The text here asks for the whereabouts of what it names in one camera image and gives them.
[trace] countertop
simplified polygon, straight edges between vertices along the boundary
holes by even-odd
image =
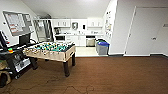
[[[55,36],[102,36],[103,34],[57,34]]]

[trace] baseboard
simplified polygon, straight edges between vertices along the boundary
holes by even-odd
[[[164,58],[168,59],[168,56],[166,56],[164,54],[150,54],[150,56],[161,56],[161,57],[164,57]]]
[[[114,55],[108,55],[109,57],[123,57],[124,54],[114,54]]]

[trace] recycling bin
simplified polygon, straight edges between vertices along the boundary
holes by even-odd
[[[98,55],[108,55],[109,43],[107,42],[97,42],[96,51]]]

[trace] upper cabinet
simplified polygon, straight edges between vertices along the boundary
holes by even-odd
[[[102,19],[88,19],[88,27],[103,27]]]
[[[70,27],[70,19],[52,19],[53,27]]]

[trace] refrigerator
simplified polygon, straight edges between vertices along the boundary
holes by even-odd
[[[51,21],[47,19],[34,20],[34,26],[38,42],[53,42],[53,32],[51,27]]]

